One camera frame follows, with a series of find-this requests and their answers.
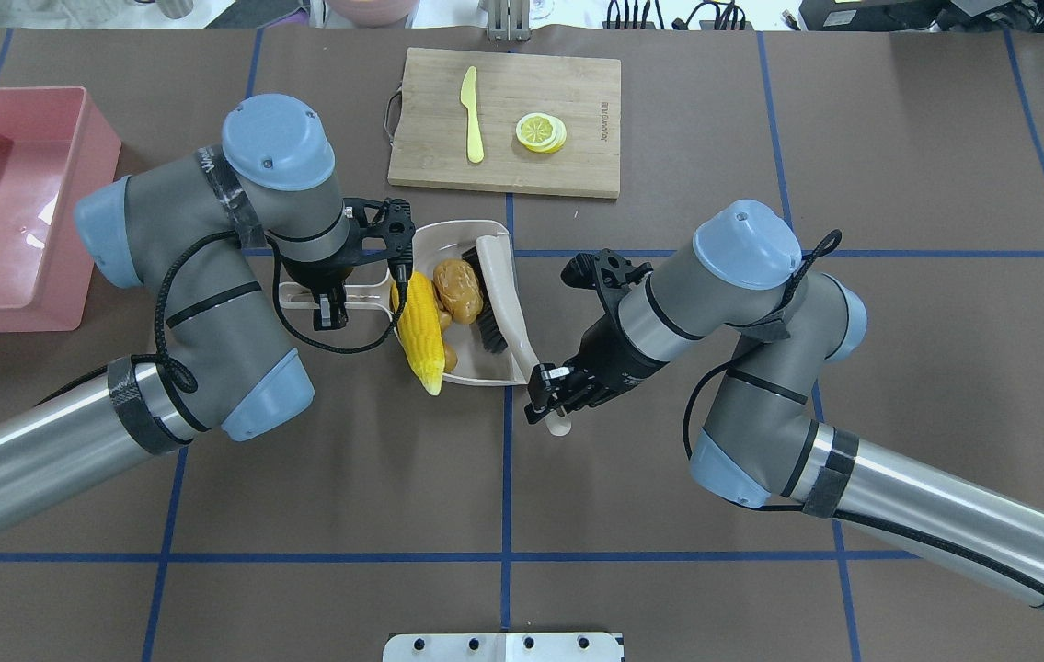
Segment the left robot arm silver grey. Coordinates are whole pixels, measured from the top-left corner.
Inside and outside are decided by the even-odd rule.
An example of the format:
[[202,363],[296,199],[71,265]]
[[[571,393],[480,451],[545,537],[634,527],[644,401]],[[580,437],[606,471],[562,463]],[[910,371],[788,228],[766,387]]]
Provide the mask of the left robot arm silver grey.
[[358,347],[298,330],[279,288],[262,286],[248,250],[272,252],[319,302],[318,326],[341,326],[345,281],[385,261],[392,291],[412,304],[416,223],[401,198],[346,197],[318,113],[286,94],[230,110],[218,143],[75,203],[75,233],[93,268],[153,297],[151,350],[95,368],[0,424],[0,531],[218,428],[255,439],[315,398],[299,344],[334,355]]

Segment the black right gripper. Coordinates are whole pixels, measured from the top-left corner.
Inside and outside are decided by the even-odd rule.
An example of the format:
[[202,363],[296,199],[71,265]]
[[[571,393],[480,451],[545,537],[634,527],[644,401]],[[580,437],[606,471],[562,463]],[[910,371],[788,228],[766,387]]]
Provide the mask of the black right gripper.
[[606,314],[585,332],[578,352],[564,367],[533,365],[526,385],[527,423],[602,405],[635,389],[666,364],[631,342],[617,314]]

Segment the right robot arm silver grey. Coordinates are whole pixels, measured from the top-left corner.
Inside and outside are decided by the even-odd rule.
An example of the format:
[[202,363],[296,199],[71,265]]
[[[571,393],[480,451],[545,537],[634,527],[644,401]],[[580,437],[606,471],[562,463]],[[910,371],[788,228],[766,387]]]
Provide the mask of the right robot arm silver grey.
[[576,259],[604,310],[569,358],[567,412],[652,405],[652,377],[719,367],[686,473],[733,506],[783,503],[1044,613],[1044,256],[979,250],[807,257],[736,200],[641,268]]

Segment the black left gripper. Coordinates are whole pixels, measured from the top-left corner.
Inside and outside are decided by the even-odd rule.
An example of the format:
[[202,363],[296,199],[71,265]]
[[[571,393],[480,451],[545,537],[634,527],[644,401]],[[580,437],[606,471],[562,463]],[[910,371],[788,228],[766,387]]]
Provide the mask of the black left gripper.
[[282,286],[283,304],[316,304],[313,314],[315,331],[340,330],[348,326],[348,294],[346,281],[362,260],[361,249],[341,249],[328,258],[300,260],[282,257],[282,267],[304,292],[296,294]]

